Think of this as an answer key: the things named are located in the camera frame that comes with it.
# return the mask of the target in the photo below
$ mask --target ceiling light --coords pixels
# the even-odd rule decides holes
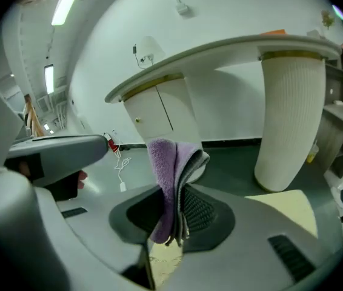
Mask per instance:
[[[53,15],[52,25],[64,25],[65,20],[69,14],[70,8],[75,0],[59,0]]]
[[[45,66],[45,85],[48,95],[55,91],[53,83],[53,65],[47,65]]]
[[[336,15],[343,20],[343,12],[335,5],[332,6],[333,10],[335,11]]]

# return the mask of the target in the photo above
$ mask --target white cabinet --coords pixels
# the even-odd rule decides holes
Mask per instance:
[[[173,131],[156,87],[126,100],[124,107],[145,142]]]

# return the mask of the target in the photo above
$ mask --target ribbed pillar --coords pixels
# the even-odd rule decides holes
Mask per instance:
[[[255,178],[271,192],[285,190],[301,169],[324,106],[325,64],[316,54],[300,53],[262,61],[265,119]]]

